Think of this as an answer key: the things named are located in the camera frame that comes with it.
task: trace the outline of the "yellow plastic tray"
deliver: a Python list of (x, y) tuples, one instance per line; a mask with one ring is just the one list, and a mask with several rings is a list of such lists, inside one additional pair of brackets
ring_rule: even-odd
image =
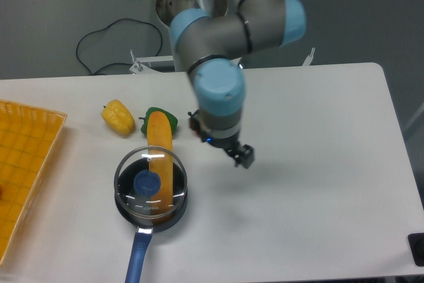
[(66, 116), (0, 100), (0, 266)]

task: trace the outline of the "robotic arm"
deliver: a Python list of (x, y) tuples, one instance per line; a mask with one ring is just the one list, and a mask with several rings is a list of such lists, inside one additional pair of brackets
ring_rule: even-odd
[(231, 60), (301, 38), (306, 18), (299, 0), (234, 1), (237, 12), (223, 17), (212, 18), (198, 5), (184, 8), (171, 22), (170, 36), (174, 60), (187, 72), (199, 104), (189, 113), (191, 129), (248, 168), (254, 149), (239, 143), (244, 77)]

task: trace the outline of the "gray floor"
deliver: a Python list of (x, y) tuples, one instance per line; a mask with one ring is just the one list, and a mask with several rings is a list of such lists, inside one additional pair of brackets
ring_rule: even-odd
[[(168, 31), (154, 12), (155, 0), (0, 0), (0, 78), (84, 76), (75, 49), (85, 34), (116, 19), (149, 21), (164, 35), (161, 55), (170, 54)], [(246, 57), (248, 67), (296, 66), (316, 47), (315, 64), (377, 62), (385, 70), (402, 126), (424, 101), (423, 0), (302, 0), (308, 16), (305, 37), (284, 49)], [(129, 50), (151, 56), (158, 35), (146, 26), (124, 23), (94, 36), (81, 58), (96, 70), (130, 62)], [(125, 73), (126, 68), (109, 70)], [(407, 143), (424, 194), (424, 129)]]

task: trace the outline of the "blue pan handle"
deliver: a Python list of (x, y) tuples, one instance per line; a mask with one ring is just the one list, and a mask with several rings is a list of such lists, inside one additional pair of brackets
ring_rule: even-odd
[(141, 269), (143, 267), (144, 256), (146, 255), (148, 244), (152, 239), (152, 230), (138, 228), (132, 243), (131, 257), (128, 264), (127, 277), (125, 283), (139, 283)]

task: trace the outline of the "green bell pepper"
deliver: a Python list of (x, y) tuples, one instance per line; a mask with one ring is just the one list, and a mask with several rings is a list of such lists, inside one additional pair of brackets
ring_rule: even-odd
[(144, 135), (147, 135), (147, 124), (148, 124), (148, 118), (150, 116), (150, 114), (152, 114), (153, 112), (156, 111), (160, 111), (163, 114), (166, 115), (166, 117), (168, 118), (170, 125), (171, 125), (171, 132), (172, 132), (172, 136), (174, 135), (176, 129), (177, 129), (177, 125), (178, 125), (178, 120), (175, 116), (173, 116), (170, 112), (165, 111), (164, 109), (160, 109), (159, 107), (150, 107), (147, 112), (146, 112), (146, 116), (145, 117), (140, 117), (140, 119), (144, 119), (144, 123), (141, 127), (141, 132)]

